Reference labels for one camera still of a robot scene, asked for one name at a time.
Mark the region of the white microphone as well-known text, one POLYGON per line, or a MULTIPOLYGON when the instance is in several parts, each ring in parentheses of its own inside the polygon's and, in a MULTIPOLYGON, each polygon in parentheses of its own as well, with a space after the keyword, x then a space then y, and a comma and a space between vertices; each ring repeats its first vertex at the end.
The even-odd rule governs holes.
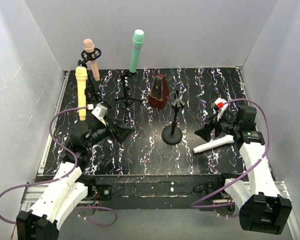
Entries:
POLYGON ((234 137, 232 135, 226 135, 224 137, 211 140, 207 143, 196 146, 195 148, 193 148, 193 153, 194 154, 202 153, 204 151, 211 150, 213 148, 217 148, 226 144, 233 144, 233 143, 234 143, 234 137))

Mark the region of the tall black clip stand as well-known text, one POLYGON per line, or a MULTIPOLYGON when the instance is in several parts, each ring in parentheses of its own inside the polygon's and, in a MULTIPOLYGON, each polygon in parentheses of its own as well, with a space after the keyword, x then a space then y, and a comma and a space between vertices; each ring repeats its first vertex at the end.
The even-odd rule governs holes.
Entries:
POLYGON ((177 118, 180 109, 184 108, 185 103, 180 98, 179 93, 178 90, 174 93, 174 101, 171 105, 174 111, 173 121, 171 125, 166 126, 161 133, 162 140, 168 145, 177 145, 183 138, 182 130, 177 127, 177 118))

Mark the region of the small black tripod clip stand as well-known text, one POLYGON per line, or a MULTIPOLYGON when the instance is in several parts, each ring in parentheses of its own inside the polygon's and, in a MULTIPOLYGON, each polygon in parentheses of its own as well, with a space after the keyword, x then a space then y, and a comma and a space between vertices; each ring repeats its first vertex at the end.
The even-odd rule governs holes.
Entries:
POLYGON ((123 96, 115 98, 115 102, 122 101, 124 104, 125 114, 128 112, 128 108, 130 105, 132 105, 134 102, 139 102, 142 104, 144 101, 142 99, 137 99, 134 97, 130 97, 130 88, 126 85, 126 79, 132 78, 136 73, 132 73, 129 70, 125 70, 120 75, 120 81, 122 82, 123 87, 123 96))

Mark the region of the yellow microphone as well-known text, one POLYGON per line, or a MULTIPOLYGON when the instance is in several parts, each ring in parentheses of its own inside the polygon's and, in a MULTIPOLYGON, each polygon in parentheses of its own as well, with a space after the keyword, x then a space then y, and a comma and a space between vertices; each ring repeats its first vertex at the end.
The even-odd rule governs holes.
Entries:
POLYGON ((80 108, 78 110, 79 120, 85 121, 87 115, 87 109, 84 108, 87 106, 86 93, 85 93, 86 86, 87 86, 87 78, 88 78, 87 69, 83 66, 78 66, 75 69, 75 78, 77 81, 77 101, 78 101, 78 107, 80 108))

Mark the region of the pink microphone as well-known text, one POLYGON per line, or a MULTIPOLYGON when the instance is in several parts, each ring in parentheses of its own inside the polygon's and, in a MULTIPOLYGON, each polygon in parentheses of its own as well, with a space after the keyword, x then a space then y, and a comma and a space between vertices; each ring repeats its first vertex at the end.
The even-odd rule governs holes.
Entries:
POLYGON ((97 63, 97 58, 101 56, 100 49, 96 48, 93 41, 89 38, 83 41, 83 49, 86 53, 87 59, 90 62, 90 67, 93 73, 93 77, 96 81, 100 80, 100 73, 97 63))

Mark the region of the teal microphone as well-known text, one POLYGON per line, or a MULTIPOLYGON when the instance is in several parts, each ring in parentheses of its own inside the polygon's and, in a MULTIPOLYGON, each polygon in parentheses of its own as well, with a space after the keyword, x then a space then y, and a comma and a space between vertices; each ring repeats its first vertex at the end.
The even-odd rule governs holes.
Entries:
POLYGON ((132 37, 132 52, 130 58, 129 71, 135 73, 137 71, 141 47, 144 43, 145 33, 141 29, 136 29, 132 37))

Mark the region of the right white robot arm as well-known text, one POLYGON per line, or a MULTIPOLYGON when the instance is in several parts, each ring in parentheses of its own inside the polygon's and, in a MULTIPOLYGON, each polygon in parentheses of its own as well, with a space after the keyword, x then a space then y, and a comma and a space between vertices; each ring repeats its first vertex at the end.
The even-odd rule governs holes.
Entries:
POLYGON ((225 112, 228 104, 219 99, 213 104, 216 114, 208 118, 195 134, 206 141, 193 149, 195 154, 226 144, 235 144, 247 168, 239 177, 224 174, 217 189, 210 193, 226 192, 239 209, 239 223, 243 230, 280 235, 292 210, 292 203, 277 188, 269 165, 264 159, 269 150, 261 132, 256 130, 257 110, 241 105, 236 118, 225 112))

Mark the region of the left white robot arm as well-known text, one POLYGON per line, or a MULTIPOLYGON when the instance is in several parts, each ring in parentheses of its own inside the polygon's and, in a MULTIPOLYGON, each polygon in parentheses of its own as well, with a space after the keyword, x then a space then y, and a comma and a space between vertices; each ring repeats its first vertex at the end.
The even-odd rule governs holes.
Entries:
POLYGON ((135 131, 121 123, 122 120, 107 118, 105 122, 96 120, 86 125, 84 130, 73 130, 53 181, 29 210, 22 210, 16 217, 19 240, 58 239, 66 218, 81 200, 93 195, 96 182, 83 174, 92 156, 91 148, 104 139, 121 144, 135 131))

